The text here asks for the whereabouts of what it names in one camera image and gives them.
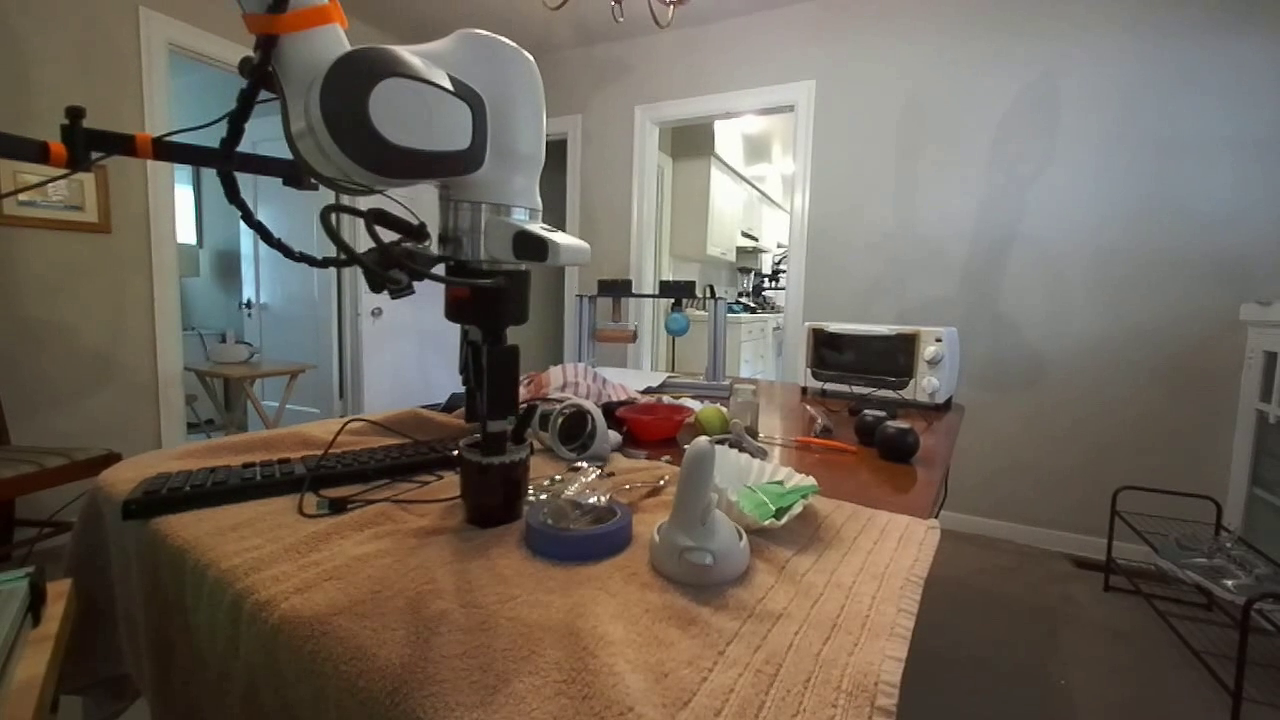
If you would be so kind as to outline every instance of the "lamp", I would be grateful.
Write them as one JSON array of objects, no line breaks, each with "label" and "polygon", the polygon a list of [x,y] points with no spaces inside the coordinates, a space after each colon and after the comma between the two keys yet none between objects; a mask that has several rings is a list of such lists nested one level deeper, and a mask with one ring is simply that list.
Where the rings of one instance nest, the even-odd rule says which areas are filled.
[{"label": "lamp", "polygon": [[[657,29],[667,29],[676,21],[676,8],[690,4],[690,0],[643,0],[649,4],[649,21]],[[613,0],[613,21],[630,21],[630,0]]]}]

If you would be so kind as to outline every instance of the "floor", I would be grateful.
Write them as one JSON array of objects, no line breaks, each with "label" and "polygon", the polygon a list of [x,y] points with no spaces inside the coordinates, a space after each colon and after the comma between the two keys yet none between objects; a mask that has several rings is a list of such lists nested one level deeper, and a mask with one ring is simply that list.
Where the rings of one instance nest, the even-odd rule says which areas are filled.
[{"label": "floor", "polygon": [[944,534],[903,672],[903,720],[1216,720],[1227,691],[1135,597],[1069,555]]}]

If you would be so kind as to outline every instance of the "chair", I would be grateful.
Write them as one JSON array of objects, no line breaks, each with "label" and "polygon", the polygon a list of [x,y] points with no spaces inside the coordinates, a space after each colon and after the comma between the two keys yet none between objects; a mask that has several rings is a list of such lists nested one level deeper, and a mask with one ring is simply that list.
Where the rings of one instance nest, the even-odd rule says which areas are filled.
[{"label": "chair", "polygon": [[114,468],[118,459],[120,459],[120,453],[110,453],[110,446],[12,442],[4,402],[0,402],[0,560],[8,560],[18,547],[31,547],[31,545],[46,545],[52,534],[73,533],[73,523],[55,520],[55,517],[47,517],[47,520],[18,517],[21,497],[76,484],[76,478],[94,478],[103,468]]}]

